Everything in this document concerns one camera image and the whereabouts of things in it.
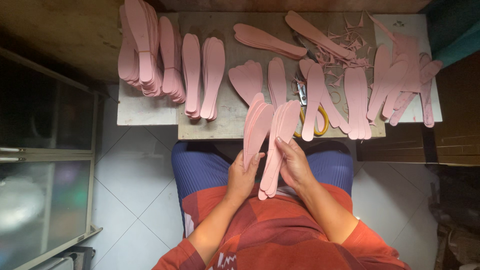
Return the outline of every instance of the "orange shirt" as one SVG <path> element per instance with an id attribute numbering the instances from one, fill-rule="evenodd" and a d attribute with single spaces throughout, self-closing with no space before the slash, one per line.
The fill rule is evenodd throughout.
<path id="1" fill-rule="evenodd" d="M 352 200 L 341 188 L 322 184 L 350 213 Z M 233 216 L 208 265 L 187 239 L 167 252 L 152 270 L 368 269 L 409 270 L 398 252 L 362 221 L 341 245 L 329 242 L 290 187 L 260 201 L 259 184 Z M 226 186 L 192 193 L 182 201 L 186 235 L 223 199 Z"/>

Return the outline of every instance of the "small scissors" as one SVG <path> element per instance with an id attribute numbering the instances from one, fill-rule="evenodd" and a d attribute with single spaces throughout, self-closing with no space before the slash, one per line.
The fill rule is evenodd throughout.
<path id="1" fill-rule="evenodd" d="M 298 83 L 298 81 L 304 81 L 304 80 L 297 73 L 295 73 L 295 76 L 296 76 L 296 79 L 297 79 L 297 88 L 299 90 L 299 95 L 300 95 L 300 104 L 301 104 L 302 107 L 306 107 L 307 106 L 307 90 L 305 88 L 305 85 L 301 86 Z M 323 117 L 325 119 L 324 129 L 322 131 L 317 131 L 317 129 L 314 127 L 313 128 L 313 133 L 317 136 L 321 136 L 321 135 L 325 134 L 325 132 L 328 129 L 328 115 L 327 115 L 327 113 L 325 112 L 325 110 L 323 109 L 322 106 L 318 106 L 318 111 L 320 111 L 320 113 L 323 115 Z M 301 119 L 301 123 L 303 124 L 305 122 L 305 113 L 303 112 L 303 110 L 300 110 L 300 119 Z M 297 132 L 295 132 L 294 135 L 297 138 L 301 138 L 301 134 L 298 134 Z"/>

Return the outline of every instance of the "glass panel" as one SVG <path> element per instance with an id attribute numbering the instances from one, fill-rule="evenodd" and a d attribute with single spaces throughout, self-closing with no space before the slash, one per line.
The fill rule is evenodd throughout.
<path id="1" fill-rule="evenodd" d="M 0 146 L 90 150 L 94 96 L 0 56 Z"/>
<path id="2" fill-rule="evenodd" d="M 0 163 L 0 269 L 85 233 L 89 173 L 89 160 Z"/>

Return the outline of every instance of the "person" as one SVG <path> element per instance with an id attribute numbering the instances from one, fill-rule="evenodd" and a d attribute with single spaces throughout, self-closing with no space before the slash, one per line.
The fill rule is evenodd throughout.
<path id="1" fill-rule="evenodd" d="M 172 150 L 185 238 L 153 270 L 409 270 L 398 252 L 352 214 L 353 161 L 340 142 L 305 152 L 276 138 L 285 153 L 276 194 L 258 198 L 257 153 L 230 165 L 209 143 Z"/>

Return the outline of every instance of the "floor tile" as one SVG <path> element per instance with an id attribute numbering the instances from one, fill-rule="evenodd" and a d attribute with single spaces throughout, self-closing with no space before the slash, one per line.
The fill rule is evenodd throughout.
<path id="1" fill-rule="evenodd" d="M 353 179 L 353 214 L 388 245 L 397 238 L 424 197 L 386 163 L 366 162 Z"/>
<path id="2" fill-rule="evenodd" d="M 113 99 L 104 100 L 101 106 L 103 114 L 98 117 L 95 162 L 98 162 L 130 128 L 117 125 L 118 103 Z"/>
<path id="3" fill-rule="evenodd" d="M 182 241 L 183 223 L 175 180 L 145 210 L 140 220 L 169 248 Z"/>
<path id="4" fill-rule="evenodd" d="M 132 127 L 96 164 L 95 177 L 139 217 L 173 179 L 170 159 L 144 127 Z"/>
<path id="5" fill-rule="evenodd" d="M 178 142 L 179 130 L 177 125 L 152 125 L 145 127 L 150 133 L 155 136 L 162 144 L 164 144 L 170 151 Z"/>
<path id="6" fill-rule="evenodd" d="M 433 269 L 437 255 L 437 221 L 428 210 L 425 198 L 402 230 L 392 247 L 400 253 L 400 260 L 413 270 Z"/>
<path id="7" fill-rule="evenodd" d="M 81 246 L 95 249 L 93 268 L 128 228 L 137 220 L 97 179 L 93 184 L 92 223 L 103 230 L 83 241 Z"/>
<path id="8" fill-rule="evenodd" d="M 137 220 L 94 269 L 151 270 L 168 251 L 168 247 Z"/>
<path id="9" fill-rule="evenodd" d="M 352 159 L 353 159 L 353 175 L 357 174 L 360 171 L 360 168 L 363 166 L 365 162 L 363 161 L 357 161 L 357 145 L 356 141 L 354 140 L 346 140 L 342 141 L 348 149 L 350 150 L 350 153 L 352 154 Z"/>
<path id="10" fill-rule="evenodd" d="M 397 172 L 416 186 L 425 195 L 430 196 L 430 183 L 438 181 L 438 176 L 429 171 L 425 164 L 418 163 L 389 163 Z"/>

